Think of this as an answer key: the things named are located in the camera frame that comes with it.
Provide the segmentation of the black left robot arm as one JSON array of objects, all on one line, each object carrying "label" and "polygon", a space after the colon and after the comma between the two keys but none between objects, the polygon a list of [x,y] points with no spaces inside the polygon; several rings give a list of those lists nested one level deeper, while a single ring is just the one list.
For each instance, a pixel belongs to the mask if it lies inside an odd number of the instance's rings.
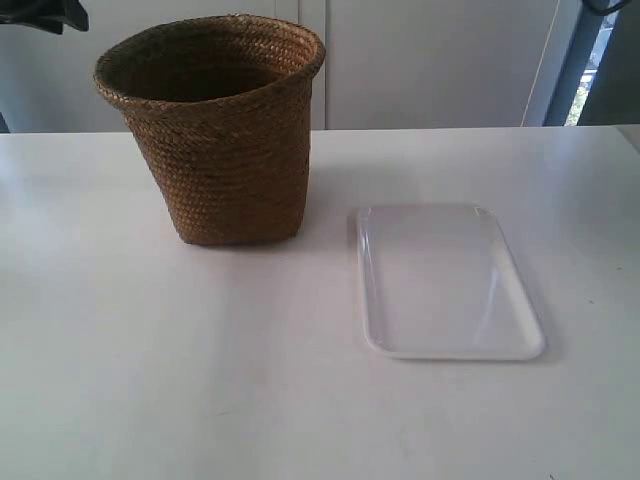
[{"label": "black left robot arm", "polygon": [[78,0],[1,0],[1,24],[62,35],[64,26],[87,32],[89,15]]}]

